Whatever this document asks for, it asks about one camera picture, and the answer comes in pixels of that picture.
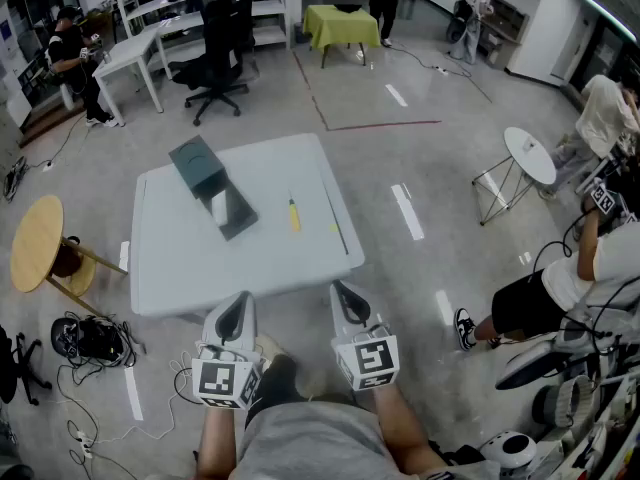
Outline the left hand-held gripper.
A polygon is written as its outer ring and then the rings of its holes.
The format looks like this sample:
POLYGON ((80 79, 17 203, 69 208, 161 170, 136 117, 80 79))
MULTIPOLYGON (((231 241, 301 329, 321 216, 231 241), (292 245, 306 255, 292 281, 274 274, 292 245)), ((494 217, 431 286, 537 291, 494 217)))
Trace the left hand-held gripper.
POLYGON ((204 320, 198 357, 192 360, 193 395, 209 407, 249 409, 262 377, 263 358, 214 344, 254 346, 257 337, 253 295, 241 291, 222 300, 204 320))

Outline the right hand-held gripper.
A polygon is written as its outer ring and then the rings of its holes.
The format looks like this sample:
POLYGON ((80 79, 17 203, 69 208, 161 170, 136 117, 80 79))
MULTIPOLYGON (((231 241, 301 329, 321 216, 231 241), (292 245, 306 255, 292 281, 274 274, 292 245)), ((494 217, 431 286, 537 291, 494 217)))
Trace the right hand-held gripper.
POLYGON ((333 281, 329 300, 336 332, 332 348, 350 388, 366 391, 393 384, 399 373, 399 352, 388 325, 375 324, 349 337, 349 324, 366 326, 371 316, 364 291, 345 281, 333 281))

